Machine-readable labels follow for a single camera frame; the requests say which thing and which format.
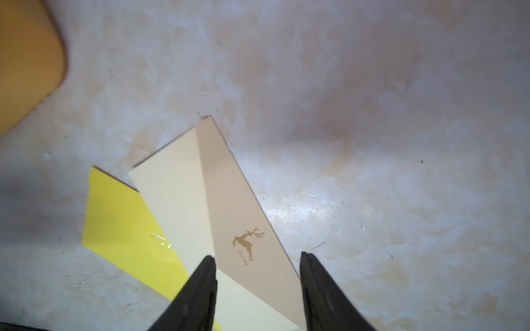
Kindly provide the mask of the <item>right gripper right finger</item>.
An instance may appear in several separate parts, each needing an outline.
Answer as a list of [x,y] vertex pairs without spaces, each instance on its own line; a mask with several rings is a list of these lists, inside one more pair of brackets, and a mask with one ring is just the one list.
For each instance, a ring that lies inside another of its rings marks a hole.
[[300,281],[308,331],[375,331],[311,253],[301,254]]

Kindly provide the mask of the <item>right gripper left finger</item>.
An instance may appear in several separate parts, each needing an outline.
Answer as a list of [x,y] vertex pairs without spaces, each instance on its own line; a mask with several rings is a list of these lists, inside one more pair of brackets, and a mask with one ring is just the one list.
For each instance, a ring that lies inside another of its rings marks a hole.
[[211,331],[218,291],[216,263],[205,256],[150,331]]

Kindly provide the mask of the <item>yellow envelope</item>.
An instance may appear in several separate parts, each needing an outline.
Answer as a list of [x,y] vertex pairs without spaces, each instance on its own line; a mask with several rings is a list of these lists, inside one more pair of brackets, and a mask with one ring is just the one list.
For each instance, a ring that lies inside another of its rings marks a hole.
[[99,168],[88,183],[82,245],[172,302],[207,255],[186,270],[138,191]]

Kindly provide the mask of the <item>beige envelope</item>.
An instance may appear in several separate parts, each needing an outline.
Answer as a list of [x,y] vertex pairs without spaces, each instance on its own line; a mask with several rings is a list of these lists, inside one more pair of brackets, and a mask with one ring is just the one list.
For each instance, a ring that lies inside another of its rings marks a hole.
[[298,273],[212,117],[129,175],[187,272],[215,259],[222,330],[306,328]]

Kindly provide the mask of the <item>yellow plastic storage box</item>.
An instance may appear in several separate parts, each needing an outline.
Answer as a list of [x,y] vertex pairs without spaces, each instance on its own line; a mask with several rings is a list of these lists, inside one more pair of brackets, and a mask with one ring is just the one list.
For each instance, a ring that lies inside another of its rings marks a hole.
[[63,38],[45,1],[1,2],[1,136],[66,76]]

